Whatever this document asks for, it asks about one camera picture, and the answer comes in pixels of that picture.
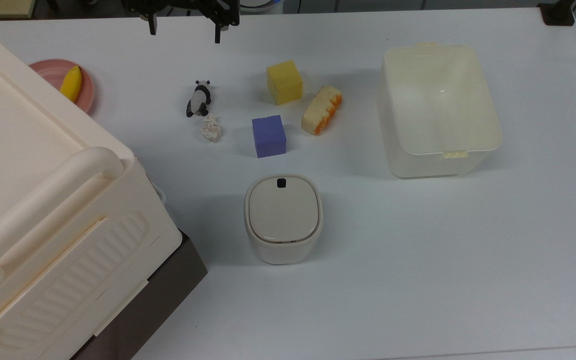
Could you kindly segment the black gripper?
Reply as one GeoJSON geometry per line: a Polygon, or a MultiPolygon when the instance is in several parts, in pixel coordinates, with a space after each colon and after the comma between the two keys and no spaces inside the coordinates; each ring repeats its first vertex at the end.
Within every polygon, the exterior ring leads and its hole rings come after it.
{"type": "Polygon", "coordinates": [[[157,13],[167,7],[197,10],[215,23],[214,42],[221,43],[223,27],[240,25],[238,0],[123,0],[122,7],[148,23],[150,34],[157,34],[157,13]]]}

